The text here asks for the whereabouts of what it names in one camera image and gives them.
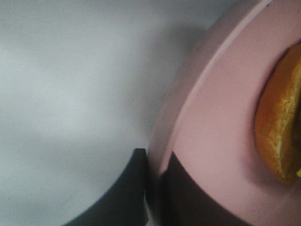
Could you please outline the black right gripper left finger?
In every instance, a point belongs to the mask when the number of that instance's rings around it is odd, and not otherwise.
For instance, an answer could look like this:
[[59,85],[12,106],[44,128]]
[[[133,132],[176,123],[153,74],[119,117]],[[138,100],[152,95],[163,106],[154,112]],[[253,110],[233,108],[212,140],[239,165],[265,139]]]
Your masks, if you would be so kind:
[[144,202],[146,150],[136,148],[113,186],[67,226],[144,226],[148,222]]

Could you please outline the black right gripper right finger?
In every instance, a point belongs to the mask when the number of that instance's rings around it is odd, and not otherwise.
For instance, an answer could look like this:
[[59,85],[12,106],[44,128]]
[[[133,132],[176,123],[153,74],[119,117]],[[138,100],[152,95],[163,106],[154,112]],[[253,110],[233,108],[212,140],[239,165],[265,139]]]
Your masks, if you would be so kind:
[[247,226],[207,195],[173,153],[162,176],[163,226]]

